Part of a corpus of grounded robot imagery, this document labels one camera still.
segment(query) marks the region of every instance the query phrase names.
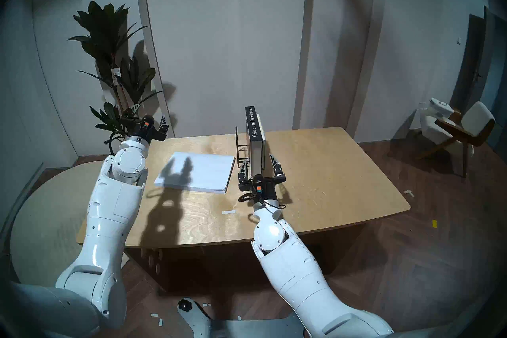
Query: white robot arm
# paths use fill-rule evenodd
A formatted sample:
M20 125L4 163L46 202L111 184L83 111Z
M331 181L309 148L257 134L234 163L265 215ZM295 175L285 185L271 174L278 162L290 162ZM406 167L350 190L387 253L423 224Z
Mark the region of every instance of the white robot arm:
M285 181L280 163L273 157L275 176L261 174L247 180L243 164L240 190L251 193L239 201L254 200L254 216L260 221L254 230L252 248L273 288L294 309L302 324L317 337L374 337L393 333L379 316L349 307L329 288L320 267L284 219L275 184Z
M101 326L123 324L127 310L120 272L123 249L145 189L150 142L164 140L165 132L166 126L156 130L153 117L145 116L117 154L104 160L88 204L82 250L56 287L15 285L22 304L34 310L46 333L90 336Z

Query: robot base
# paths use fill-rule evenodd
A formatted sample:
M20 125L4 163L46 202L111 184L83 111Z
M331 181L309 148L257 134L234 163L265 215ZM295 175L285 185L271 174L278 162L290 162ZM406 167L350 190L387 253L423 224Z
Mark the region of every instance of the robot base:
M305 331L295 312L285 319L213 320L191 298L178 303L178 312L199 338L301 338Z

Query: black cable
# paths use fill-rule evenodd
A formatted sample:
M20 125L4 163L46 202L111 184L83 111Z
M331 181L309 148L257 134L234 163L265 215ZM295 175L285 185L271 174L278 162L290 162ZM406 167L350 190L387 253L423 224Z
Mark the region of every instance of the black cable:
M238 198L238 201L239 201L239 202L246 202L247 200L256 200L256 201L258 200L258 201L260 201L260 202L261 202L261 204L267 204L268 206L274 207L274 208L276 208L276 209L278 209L278 210L283 210L285 207L287 207L286 205L284 205L284 204L282 204L282 203L280 203L280 204L278 205L278 207L273 206L271 203L266 202L266 201L265 201L263 198L261 198L261 197L256 198L256 197L255 197L255 195L254 195L254 194L252 194L252 193L245 193L244 195L241 195L241 196Z
M287 206L285 206L284 204L282 204L282 203L280 203L280 202L278 202L278 207L276 207L276 206L273 206L271 203L268 203L268 202L266 202L265 200L262 200L262 199L261 199L261 203L265 203L265 204L267 204L268 206L271 206L271 207L277 208L278 210L283 210L285 207L287 207Z

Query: chair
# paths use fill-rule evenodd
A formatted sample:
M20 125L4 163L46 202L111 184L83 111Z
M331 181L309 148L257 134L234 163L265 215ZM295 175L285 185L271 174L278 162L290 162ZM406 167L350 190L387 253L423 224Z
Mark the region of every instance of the chair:
M463 155L463 177L466 177L468 158L474 156L474 146L486 141L495 126L495 118L482 102L476 102L461 116L455 111L447 119L436 118L434 112L421 111L422 135L436 144L416 159L429 157L440 149L446 149L452 155Z

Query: black knob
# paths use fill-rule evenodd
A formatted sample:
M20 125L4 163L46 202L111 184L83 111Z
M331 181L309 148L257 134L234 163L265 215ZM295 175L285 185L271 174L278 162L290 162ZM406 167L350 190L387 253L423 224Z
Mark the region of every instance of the black knob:
M178 303L178 308L181 309L182 311L188 312L189 310L192 309L192 303L182 298Z

